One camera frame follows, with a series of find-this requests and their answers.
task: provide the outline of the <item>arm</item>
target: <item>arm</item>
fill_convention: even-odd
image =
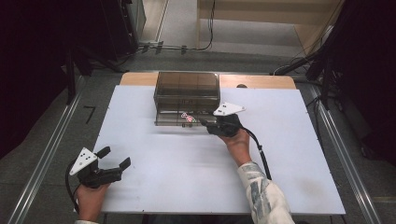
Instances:
[[[94,224],[102,209],[103,200],[110,184],[98,189],[90,189],[83,185],[77,189],[79,220],[75,224]]]
[[[249,135],[239,130],[234,137],[220,136],[238,165],[238,174],[247,191],[254,223],[294,223],[288,203],[280,188],[268,180],[261,168],[251,160]]]

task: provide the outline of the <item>sleeve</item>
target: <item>sleeve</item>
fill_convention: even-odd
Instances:
[[[246,189],[255,224],[294,223],[282,190],[267,179],[257,163],[251,161],[241,165],[238,174]]]
[[[77,220],[75,221],[75,224],[98,224],[98,223],[91,221]]]

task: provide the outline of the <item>white triangular marker plate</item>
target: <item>white triangular marker plate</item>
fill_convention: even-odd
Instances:
[[[84,147],[79,153],[78,158],[73,165],[72,170],[70,171],[70,175],[75,175],[78,173],[78,171],[84,169],[84,167],[91,164],[93,161],[96,161],[97,159],[98,158],[95,154]]]
[[[213,112],[213,115],[215,116],[227,116],[231,114],[235,114],[241,111],[246,110],[244,106],[240,105],[233,105],[227,102],[224,102],[224,104],[220,105],[218,109]]]

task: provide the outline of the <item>hand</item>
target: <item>hand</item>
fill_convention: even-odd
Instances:
[[[219,136],[219,138],[227,146],[238,167],[251,161],[250,154],[248,153],[250,136],[245,130],[239,129],[234,137]]]
[[[110,184],[101,185],[98,189],[80,185],[77,189],[79,219],[95,222],[102,210],[103,200]]]

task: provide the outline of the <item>white object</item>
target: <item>white object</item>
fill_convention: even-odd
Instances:
[[[245,108],[240,105],[233,105],[227,102],[224,102],[224,104],[221,104],[219,108],[213,112],[213,115],[215,116],[228,116],[231,114],[236,114],[238,112],[244,111]]]
[[[78,158],[73,165],[72,170],[70,171],[70,175],[78,173],[78,171],[84,169],[84,167],[88,166],[97,159],[98,158],[95,154],[93,154],[91,151],[84,147],[79,153]]]
[[[250,214],[224,143],[205,127],[155,126],[153,93],[147,86],[114,90],[94,151],[113,148],[101,162],[104,169],[126,157],[134,158],[134,165],[108,189],[103,211]],[[293,214],[345,213],[299,91],[222,88],[220,93],[223,101],[248,108],[239,118],[263,145]],[[263,169],[255,144],[250,153]]]

